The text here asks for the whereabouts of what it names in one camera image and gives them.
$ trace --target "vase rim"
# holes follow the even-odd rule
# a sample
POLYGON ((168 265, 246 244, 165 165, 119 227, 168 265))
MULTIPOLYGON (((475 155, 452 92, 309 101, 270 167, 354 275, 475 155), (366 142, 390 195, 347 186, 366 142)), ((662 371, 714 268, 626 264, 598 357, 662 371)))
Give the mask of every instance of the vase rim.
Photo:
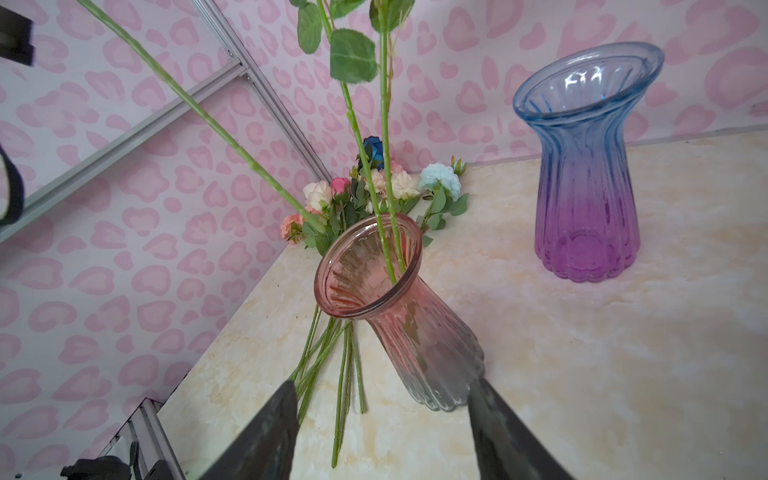
MULTIPOLYGON (((419 268, 422 262, 422 233, 419 225, 411 217, 405 214, 396 214, 396 218, 400 235, 402 236, 405 234, 412 238, 412 251, 410 252, 410 262, 406 267, 406 272, 400 276, 397 283, 387 290, 384 295, 381 295, 371 303, 357 308, 340 308, 328 297, 329 291, 326 288, 326 283, 333 271, 333 265, 341 259, 342 253, 347 251, 359 238, 367 237, 372 234, 377 237, 379 235, 376 216, 372 215, 368 218, 364 218, 352 225, 349 229, 343 232, 335 242, 333 242, 323 259, 320 261, 320 264, 317 266, 314 285, 315 301, 323 312, 336 318, 365 319, 368 316, 373 316, 386 310, 408 291, 408 288, 410 288, 416 277, 419 275, 419 268)), ((382 223, 385 230, 392 225, 389 216, 385 217, 382 215, 382 223)), ((398 266, 396 259, 394 258, 394 252, 390 253, 393 256, 392 265, 397 271, 398 266)))
POLYGON ((528 80, 524 81, 512 100, 512 106, 515 109, 515 113, 525 121, 546 121, 562 118, 570 118, 578 115, 601 111, 608 105, 622 104, 624 101, 629 101, 632 98, 642 94, 661 72, 661 67, 664 65, 664 52, 656 45, 642 42, 642 41, 624 41, 610 43, 606 45, 599 45, 597 47, 588 48, 586 50, 578 51, 567 57, 563 57, 557 61, 554 61, 537 71, 528 80), (532 111, 525 107, 525 101, 528 99, 530 93, 532 93, 537 86, 549 78, 559 74, 563 70, 577 64, 588 64, 595 60, 603 60, 605 58, 616 57, 636 57, 641 58, 644 63, 649 64, 648 71, 635 79, 635 81, 629 85, 624 86, 621 90, 611 95, 610 97, 603 98, 591 104, 586 104, 581 107, 572 108, 566 111, 556 112, 541 112, 532 111))

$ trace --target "pink glass vase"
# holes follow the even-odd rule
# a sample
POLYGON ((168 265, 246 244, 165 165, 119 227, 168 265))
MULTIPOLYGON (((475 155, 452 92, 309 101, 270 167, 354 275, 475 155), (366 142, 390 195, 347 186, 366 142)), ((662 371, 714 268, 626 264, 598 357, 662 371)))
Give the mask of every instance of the pink glass vase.
MULTIPOLYGON (((331 316, 367 320, 413 399, 450 412, 467 403, 472 380, 485 373, 484 354, 475 334, 419 278, 419 226, 403 214, 397 224, 408 266, 394 286, 376 218, 369 217, 329 248, 315 275, 315 298, 331 316)), ((394 260, 389 218, 384 227, 394 260)))

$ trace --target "pink leopard print wallpaper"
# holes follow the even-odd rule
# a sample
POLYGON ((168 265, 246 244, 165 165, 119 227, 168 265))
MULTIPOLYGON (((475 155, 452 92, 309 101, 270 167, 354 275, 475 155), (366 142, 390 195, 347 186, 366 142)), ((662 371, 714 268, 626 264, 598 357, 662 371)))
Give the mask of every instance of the pink leopard print wallpaper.
MULTIPOLYGON (((96 3, 187 89, 227 61, 189 0, 96 3)), ((0 62, 0 141, 27 195, 175 97, 75 0, 2 4, 35 22, 35 66, 0 62)), ((0 189, 5 208, 5 182, 0 189)))
MULTIPOLYGON (((335 174, 357 153, 329 46, 305 55, 289 0, 217 0, 296 122, 335 174)), ((377 40, 367 5, 336 21, 377 40)), ((520 84, 554 60, 613 41, 650 41, 667 63, 625 124, 627 141, 768 122, 765 0, 419 0, 396 45, 390 141, 411 170, 451 156, 539 152, 512 110, 520 84)), ((362 132, 380 132, 377 83, 351 86, 362 132)))
MULTIPOLYGON (((185 88, 226 61, 188 0, 97 3, 185 88)), ((2 4, 35 20, 35 66, 0 64, 28 193, 173 98, 74 0, 2 4)), ((244 81, 204 106, 294 195, 314 180, 244 81)), ((282 251, 287 212, 186 114, 0 244, 0 478, 56 478, 166 399, 282 251)))
MULTIPOLYGON (((313 180, 244 81, 204 107, 294 196, 313 180)), ((284 248, 288 213, 187 114, 0 244, 0 473, 96 454, 165 400, 284 248)))

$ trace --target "glass vase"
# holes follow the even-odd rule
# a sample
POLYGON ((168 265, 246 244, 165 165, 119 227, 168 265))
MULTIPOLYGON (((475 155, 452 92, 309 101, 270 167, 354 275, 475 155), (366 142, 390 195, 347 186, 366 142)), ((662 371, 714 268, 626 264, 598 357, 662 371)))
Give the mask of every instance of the glass vase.
POLYGON ((384 219, 397 283, 386 271, 376 218, 351 226, 328 249, 315 275, 320 308, 342 319, 365 319, 376 332, 403 385, 431 410, 467 403, 469 386, 485 373, 484 354, 468 326, 419 278, 422 234, 397 214, 406 271, 401 275, 384 219))
POLYGON ((535 250, 560 278, 600 282, 635 260, 624 121, 663 63, 647 43, 602 45, 542 68, 515 93, 515 112, 541 139, 535 250))

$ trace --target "blue and purple glass vase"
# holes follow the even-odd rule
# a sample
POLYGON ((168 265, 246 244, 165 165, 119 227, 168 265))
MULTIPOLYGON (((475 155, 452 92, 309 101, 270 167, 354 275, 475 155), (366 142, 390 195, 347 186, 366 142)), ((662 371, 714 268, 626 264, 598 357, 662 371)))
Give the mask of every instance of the blue and purple glass vase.
POLYGON ((663 63, 647 43, 602 45, 542 68, 515 94, 515 112, 541 139, 536 254, 560 278, 600 282, 635 260, 624 120, 663 63))

